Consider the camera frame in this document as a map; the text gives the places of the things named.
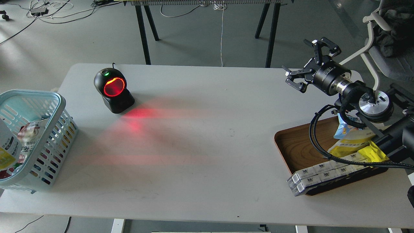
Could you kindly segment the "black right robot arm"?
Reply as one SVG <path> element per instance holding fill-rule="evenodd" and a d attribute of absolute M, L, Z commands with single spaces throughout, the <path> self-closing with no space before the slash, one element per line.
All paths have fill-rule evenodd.
<path fill-rule="evenodd" d="M 383 173 L 389 168 L 413 170 L 403 163 L 413 158 L 413 94 L 397 84 L 387 92 L 373 90 L 362 81 L 350 81 L 351 71 L 333 61 L 341 53 L 337 44 L 323 37 L 304 42 L 313 48 L 303 69 L 286 71 L 286 83 L 304 93 L 309 84 L 328 96 L 339 98 L 315 113 L 309 125 L 312 146 L 326 162 L 300 169 L 287 180 L 294 196 L 316 195 Z M 361 138 L 325 150 L 317 139 L 317 122 L 327 111 L 337 114 L 347 126 L 356 128 Z"/>

